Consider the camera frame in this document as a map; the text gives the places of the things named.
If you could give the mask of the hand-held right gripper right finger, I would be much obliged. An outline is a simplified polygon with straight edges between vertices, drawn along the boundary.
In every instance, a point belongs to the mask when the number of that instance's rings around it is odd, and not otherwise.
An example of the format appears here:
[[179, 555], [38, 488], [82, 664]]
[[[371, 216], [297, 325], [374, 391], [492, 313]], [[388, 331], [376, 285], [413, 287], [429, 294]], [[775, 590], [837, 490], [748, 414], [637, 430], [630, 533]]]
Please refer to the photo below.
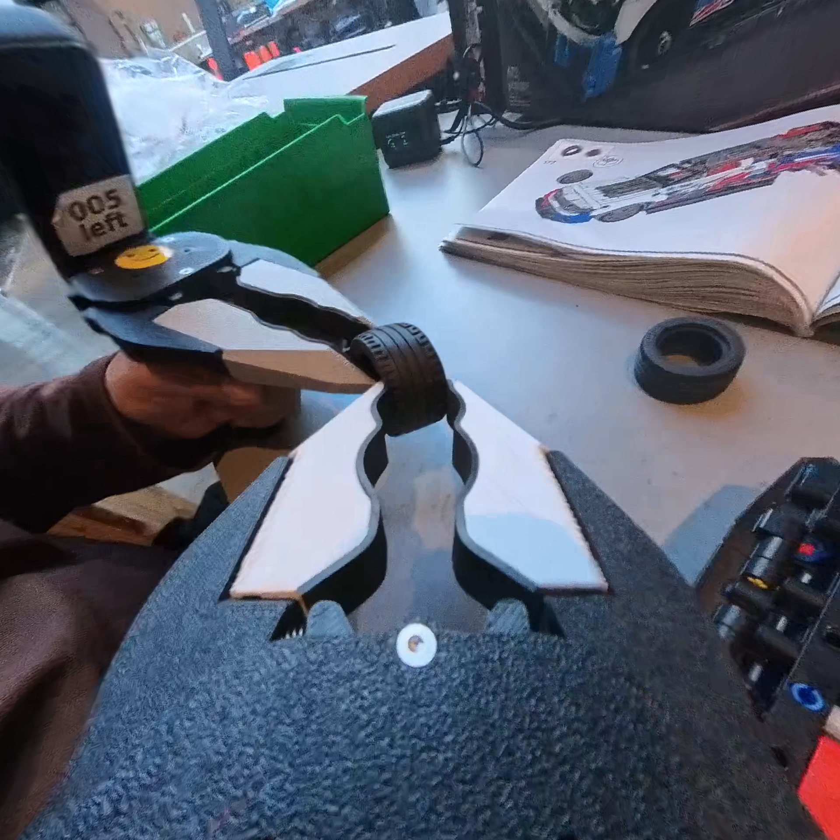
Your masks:
[[491, 609], [513, 599], [605, 595], [610, 585], [551, 463], [551, 452], [461, 381], [449, 383], [460, 587]]

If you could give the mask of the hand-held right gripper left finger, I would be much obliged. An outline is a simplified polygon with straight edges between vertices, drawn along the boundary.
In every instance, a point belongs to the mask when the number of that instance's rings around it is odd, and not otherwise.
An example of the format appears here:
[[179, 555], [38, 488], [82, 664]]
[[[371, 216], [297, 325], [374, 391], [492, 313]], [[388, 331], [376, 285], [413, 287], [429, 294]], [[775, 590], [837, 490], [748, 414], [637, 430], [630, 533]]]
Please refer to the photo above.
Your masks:
[[294, 602], [305, 613], [332, 601], [351, 613], [380, 587], [384, 395], [373, 385], [291, 453], [240, 556], [231, 599]]

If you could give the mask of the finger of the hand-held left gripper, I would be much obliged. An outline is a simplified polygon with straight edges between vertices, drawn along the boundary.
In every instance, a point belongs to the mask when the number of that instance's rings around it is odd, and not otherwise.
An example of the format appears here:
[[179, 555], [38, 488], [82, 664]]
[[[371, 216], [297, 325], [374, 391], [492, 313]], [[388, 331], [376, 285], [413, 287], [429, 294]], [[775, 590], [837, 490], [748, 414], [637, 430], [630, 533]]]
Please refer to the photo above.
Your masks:
[[375, 325], [320, 276], [266, 259], [239, 271], [236, 306], [270, 328], [338, 348]]
[[219, 348], [227, 372], [244, 383], [338, 394], [363, 393], [375, 383], [330, 344], [270, 327], [222, 301], [182, 304], [154, 322]]

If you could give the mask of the black toy wheel with tire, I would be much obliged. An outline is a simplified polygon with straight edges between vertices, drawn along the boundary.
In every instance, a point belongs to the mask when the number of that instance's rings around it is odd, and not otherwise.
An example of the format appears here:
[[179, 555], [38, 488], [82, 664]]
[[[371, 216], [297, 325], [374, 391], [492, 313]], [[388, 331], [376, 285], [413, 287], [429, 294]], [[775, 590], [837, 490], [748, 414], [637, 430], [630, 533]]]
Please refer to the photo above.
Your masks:
[[440, 421], [447, 411], [444, 366], [425, 332], [407, 322], [355, 336], [348, 358], [384, 387], [377, 410], [385, 434], [399, 437]]

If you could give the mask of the person's left forearm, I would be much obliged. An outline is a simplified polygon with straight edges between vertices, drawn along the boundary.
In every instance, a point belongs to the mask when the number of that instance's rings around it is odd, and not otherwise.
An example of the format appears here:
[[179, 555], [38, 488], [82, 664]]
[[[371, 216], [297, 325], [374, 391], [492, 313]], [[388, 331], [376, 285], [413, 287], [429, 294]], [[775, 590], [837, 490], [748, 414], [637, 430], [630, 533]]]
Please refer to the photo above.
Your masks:
[[177, 438], [122, 415], [106, 388], [111, 361], [2, 388], [2, 522], [45, 532], [77, 508], [198, 470], [230, 443], [227, 426]]

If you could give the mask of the grey desk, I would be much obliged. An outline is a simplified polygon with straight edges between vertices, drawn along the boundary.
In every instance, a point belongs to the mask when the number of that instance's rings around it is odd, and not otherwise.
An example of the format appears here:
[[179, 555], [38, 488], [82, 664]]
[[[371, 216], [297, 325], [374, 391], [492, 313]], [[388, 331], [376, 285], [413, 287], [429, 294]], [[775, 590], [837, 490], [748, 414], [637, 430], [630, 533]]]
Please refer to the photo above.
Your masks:
[[[454, 185], [397, 191], [397, 221], [419, 228], [378, 223], [325, 261], [330, 286], [372, 320], [419, 322], [450, 377], [548, 450], [579, 459], [689, 578], [778, 474], [804, 457], [838, 458], [838, 345], [740, 320], [746, 367], [726, 392], [694, 406], [657, 402], [634, 384], [631, 357], [666, 311], [430, 250], [421, 257], [419, 245], [489, 188], [466, 198]], [[375, 493], [394, 566], [374, 604], [389, 618], [466, 603], [445, 595], [434, 606], [440, 573], [420, 570], [455, 543], [463, 483], [447, 466], [452, 444], [441, 423], [388, 444], [391, 467]]]

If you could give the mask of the person's left hand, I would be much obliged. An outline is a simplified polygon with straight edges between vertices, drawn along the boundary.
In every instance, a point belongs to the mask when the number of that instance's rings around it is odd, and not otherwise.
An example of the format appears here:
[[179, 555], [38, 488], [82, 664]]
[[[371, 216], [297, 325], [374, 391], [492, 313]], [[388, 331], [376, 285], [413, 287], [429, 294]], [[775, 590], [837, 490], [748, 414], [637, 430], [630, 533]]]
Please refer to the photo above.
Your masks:
[[197, 439], [223, 427], [268, 428], [286, 414], [281, 398], [264, 385], [198, 364], [146, 364], [123, 352], [108, 362], [104, 386], [122, 417], [168, 438]]

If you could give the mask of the green plastic bin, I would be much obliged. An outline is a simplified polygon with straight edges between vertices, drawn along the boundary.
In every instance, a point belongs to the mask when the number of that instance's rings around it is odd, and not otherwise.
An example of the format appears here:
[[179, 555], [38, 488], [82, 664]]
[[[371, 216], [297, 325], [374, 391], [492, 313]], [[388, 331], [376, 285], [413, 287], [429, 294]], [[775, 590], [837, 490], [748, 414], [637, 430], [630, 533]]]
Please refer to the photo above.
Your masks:
[[208, 233], [315, 267], [387, 217], [366, 97], [283, 105], [141, 183], [151, 232]]

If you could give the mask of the clear plastic bag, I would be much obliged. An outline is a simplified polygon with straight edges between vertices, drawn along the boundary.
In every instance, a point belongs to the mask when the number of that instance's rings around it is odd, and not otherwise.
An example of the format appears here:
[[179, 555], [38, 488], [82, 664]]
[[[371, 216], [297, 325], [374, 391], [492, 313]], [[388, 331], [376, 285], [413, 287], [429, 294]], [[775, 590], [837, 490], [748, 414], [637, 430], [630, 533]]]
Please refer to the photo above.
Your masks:
[[169, 51], [98, 62], [137, 184], [260, 114], [284, 111], [262, 79], [219, 80]]

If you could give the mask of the black power adapter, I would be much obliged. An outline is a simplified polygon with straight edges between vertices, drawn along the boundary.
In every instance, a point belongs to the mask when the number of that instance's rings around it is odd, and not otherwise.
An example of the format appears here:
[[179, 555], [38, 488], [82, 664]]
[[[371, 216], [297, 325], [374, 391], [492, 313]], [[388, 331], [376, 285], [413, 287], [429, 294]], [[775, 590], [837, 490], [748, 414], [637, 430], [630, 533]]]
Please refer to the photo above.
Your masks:
[[376, 148], [389, 169], [436, 159], [442, 133], [434, 92], [423, 89], [384, 102], [371, 115]]

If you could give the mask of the loose black rubber toy tire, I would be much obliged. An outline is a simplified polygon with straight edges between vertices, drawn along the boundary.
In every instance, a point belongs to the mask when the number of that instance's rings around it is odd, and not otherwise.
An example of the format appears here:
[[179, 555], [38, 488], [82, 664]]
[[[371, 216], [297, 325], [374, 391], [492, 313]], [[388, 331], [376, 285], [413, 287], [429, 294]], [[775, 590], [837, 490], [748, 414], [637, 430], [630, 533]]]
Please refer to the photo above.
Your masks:
[[740, 372], [740, 334], [711, 318], [671, 318], [643, 336], [634, 361], [636, 383], [668, 404], [696, 405], [725, 392]]

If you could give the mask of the white topped wooden table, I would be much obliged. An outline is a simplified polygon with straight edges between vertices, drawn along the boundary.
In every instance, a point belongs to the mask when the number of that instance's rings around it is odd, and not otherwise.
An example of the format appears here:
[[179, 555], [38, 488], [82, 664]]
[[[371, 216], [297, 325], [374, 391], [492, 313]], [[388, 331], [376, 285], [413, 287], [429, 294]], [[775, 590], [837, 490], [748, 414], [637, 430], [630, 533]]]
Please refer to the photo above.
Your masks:
[[263, 98], [277, 113], [300, 98], [366, 98], [369, 112], [424, 87], [455, 53], [447, 13], [384, 28], [339, 43], [273, 59], [229, 83], [243, 97]]

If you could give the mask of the toy brick car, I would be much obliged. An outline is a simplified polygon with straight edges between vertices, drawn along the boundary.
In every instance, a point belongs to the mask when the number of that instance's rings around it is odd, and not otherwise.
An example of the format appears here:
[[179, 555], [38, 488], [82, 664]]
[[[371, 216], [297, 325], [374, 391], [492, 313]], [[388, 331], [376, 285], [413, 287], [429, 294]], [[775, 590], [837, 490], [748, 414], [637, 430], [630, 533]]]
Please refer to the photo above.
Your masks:
[[839, 464], [804, 458], [731, 527], [696, 583], [759, 733], [839, 838]]

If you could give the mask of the open instruction booklet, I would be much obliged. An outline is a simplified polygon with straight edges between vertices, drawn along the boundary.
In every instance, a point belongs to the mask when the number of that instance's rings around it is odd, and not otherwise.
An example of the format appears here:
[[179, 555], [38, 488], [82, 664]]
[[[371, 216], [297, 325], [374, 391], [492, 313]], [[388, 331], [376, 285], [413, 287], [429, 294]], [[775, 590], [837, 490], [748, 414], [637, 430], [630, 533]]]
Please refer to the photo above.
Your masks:
[[672, 140], [559, 140], [440, 249], [809, 338], [838, 324], [838, 106]]

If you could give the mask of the dark printed box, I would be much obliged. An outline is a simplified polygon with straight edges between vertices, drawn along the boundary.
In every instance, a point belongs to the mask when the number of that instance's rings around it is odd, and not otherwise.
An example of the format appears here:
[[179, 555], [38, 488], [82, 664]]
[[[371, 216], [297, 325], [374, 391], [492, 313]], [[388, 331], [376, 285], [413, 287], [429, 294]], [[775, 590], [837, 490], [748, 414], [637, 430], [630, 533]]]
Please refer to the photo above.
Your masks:
[[838, 103], [838, 1], [448, 2], [469, 95], [529, 128], [704, 133]]

